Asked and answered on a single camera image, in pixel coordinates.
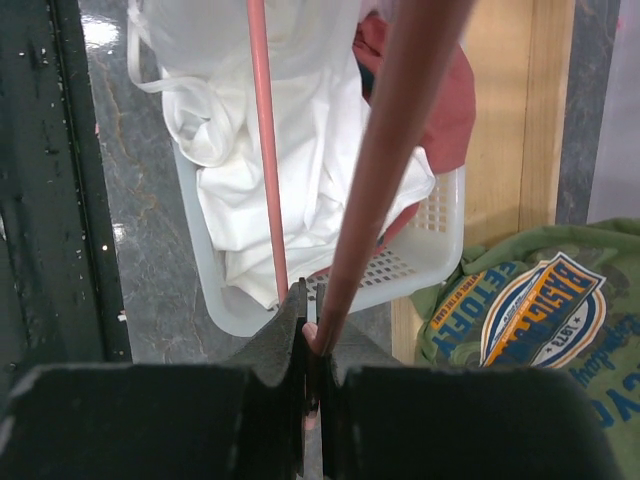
black metal frame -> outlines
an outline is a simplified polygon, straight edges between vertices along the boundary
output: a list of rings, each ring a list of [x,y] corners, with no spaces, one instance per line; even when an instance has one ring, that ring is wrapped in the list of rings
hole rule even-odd
[[[0,215],[27,337],[10,369],[130,361],[77,2],[0,2],[0,35]]]

pile of clothes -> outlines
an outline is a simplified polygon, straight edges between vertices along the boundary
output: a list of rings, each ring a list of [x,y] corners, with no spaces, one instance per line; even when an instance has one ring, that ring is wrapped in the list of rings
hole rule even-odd
[[[330,267],[384,64],[395,2],[266,0],[273,117],[289,280]],[[198,198],[228,285],[277,302],[247,6],[236,0],[130,0],[132,81],[162,92],[167,128],[200,168]],[[143,82],[142,40],[161,79]],[[435,176],[464,163],[475,118],[462,49],[380,232],[380,248],[417,212]]]

pink rod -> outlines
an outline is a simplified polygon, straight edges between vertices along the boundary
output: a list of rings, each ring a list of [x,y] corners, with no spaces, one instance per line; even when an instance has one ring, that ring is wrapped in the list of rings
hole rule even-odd
[[[276,136],[273,127],[273,105],[271,102],[271,74],[269,72],[269,48],[267,45],[267,22],[264,0],[247,0],[249,11],[249,37],[253,79],[258,104],[258,128],[267,191],[267,212],[271,231],[271,248],[276,269],[278,298],[282,303],[289,290],[287,259],[284,251],[282,212],[280,211],[280,189],[278,186],[278,162],[276,159]]]
[[[330,354],[342,332],[472,5],[473,0],[398,2],[387,58],[373,91],[371,116],[329,274],[318,333],[311,342],[311,349],[318,355]]]

clothing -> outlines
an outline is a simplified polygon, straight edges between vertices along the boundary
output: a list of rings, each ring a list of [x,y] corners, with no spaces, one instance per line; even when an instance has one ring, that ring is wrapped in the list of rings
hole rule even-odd
[[[444,285],[412,300],[425,319],[417,363],[562,369],[591,399],[625,478],[637,478],[640,221],[544,227],[467,249]]]
[[[277,302],[246,2],[131,0],[129,72],[162,91],[165,122],[198,170],[198,198],[226,283]],[[360,5],[266,0],[282,221],[289,283],[331,265],[369,108],[351,45]],[[142,82],[138,36],[163,79]],[[383,231],[431,192],[416,148]]]
[[[353,51],[360,71],[364,70],[362,81],[365,85],[371,81],[367,73],[375,77],[383,63],[388,32],[389,24],[376,13],[358,24]],[[476,117],[475,107],[473,71],[458,46],[419,142],[427,152],[433,173],[450,172],[464,165]]]

wooden surface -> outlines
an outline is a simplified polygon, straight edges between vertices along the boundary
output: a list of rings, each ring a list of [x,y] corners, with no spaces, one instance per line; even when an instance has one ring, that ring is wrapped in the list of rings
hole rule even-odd
[[[573,0],[481,0],[465,37],[476,123],[467,153],[465,244],[552,223]],[[392,304],[392,352],[413,363],[422,319]]]

